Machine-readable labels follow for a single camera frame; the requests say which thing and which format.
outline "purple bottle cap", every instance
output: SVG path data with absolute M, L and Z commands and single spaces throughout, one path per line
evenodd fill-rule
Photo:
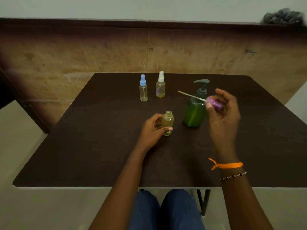
M 219 103 L 218 101 L 214 100 L 212 97 L 207 97 L 206 103 L 211 103 L 212 106 L 217 110 L 222 110 L 224 108 L 223 104 Z

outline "orange thread bracelet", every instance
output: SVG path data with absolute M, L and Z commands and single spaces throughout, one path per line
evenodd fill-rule
M 208 158 L 210 161 L 213 161 L 215 166 L 212 167 L 211 170 L 214 170 L 215 168 L 219 167 L 220 169 L 233 169 L 233 168 L 239 168 L 243 166 L 242 162 L 237 163 L 228 163 L 228 164 L 219 164 L 216 163 L 215 160 L 212 160 L 211 158 Z

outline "dark brown table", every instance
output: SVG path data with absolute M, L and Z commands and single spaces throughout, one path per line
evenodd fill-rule
M 140 73 L 96 73 L 39 146 L 13 185 L 18 187 L 113 186 L 154 113 L 171 110 L 174 131 L 151 149 L 141 187 L 219 187 L 208 120 L 182 124 L 189 97 L 210 80 L 238 99 L 242 119 L 236 149 L 253 187 L 307 187 L 307 125 L 248 76 L 165 74 L 166 95 L 155 96 L 158 74 L 146 74 L 148 101 L 139 99 Z

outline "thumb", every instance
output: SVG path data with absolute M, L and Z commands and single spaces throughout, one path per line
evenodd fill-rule
M 163 134 L 167 133 L 168 131 L 172 131 L 172 130 L 174 130 L 174 128 L 172 128 L 172 127 L 163 127 L 163 128 L 161 128 L 157 131 L 162 136 Z
M 216 111 L 214 109 L 214 107 L 212 106 L 211 103 L 206 103 L 206 109 L 207 109 L 207 112 L 208 112 L 208 116 L 209 116 L 209 121 L 213 121 L 213 120 L 216 120 L 218 117 L 217 117 L 217 114 L 216 114 Z

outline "blue jeans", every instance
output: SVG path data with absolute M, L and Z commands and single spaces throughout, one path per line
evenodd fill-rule
M 128 230 L 205 230 L 201 214 L 191 195 L 173 189 L 160 207 L 157 198 L 147 190 L 135 197 Z

